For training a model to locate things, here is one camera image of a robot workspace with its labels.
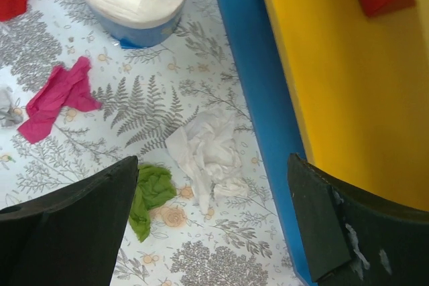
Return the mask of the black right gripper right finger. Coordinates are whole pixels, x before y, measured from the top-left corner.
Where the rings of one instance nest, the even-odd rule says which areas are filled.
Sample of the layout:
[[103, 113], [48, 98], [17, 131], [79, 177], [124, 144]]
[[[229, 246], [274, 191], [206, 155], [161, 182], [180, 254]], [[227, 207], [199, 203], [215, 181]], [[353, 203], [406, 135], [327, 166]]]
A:
[[428, 213], [336, 179], [296, 154], [288, 184], [317, 285], [427, 285]]

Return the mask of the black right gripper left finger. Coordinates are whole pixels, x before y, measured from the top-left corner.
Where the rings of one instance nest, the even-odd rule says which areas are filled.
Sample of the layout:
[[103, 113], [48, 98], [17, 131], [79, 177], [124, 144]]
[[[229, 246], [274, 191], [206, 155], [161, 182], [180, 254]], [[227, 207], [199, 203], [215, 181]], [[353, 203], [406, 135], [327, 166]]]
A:
[[1, 210], [2, 285], [109, 285], [138, 158]]

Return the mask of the green paper scrap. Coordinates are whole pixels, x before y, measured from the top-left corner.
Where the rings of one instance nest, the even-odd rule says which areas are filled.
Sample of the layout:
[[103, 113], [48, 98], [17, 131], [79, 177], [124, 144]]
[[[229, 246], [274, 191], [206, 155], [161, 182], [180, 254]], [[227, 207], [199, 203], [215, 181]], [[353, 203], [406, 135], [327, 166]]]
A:
[[163, 206], [175, 196], [176, 189], [168, 169], [151, 164], [138, 165], [137, 185], [129, 213], [129, 224], [139, 242], [143, 242], [150, 234], [149, 212]]

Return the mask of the magenta paper scrap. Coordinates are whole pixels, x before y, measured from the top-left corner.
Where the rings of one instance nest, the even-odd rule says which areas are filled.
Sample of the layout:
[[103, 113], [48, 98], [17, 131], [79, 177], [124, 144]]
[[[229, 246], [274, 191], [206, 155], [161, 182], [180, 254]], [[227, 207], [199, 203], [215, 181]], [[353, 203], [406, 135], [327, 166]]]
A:
[[28, 120], [18, 128], [29, 143], [37, 143], [51, 133], [63, 107], [81, 112], [91, 112], [102, 107], [102, 103], [90, 91], [90, 68], [90, 60], [84, 56], [69, 70], [63, 66], [53, 68], [48, 81], [26, 105]]

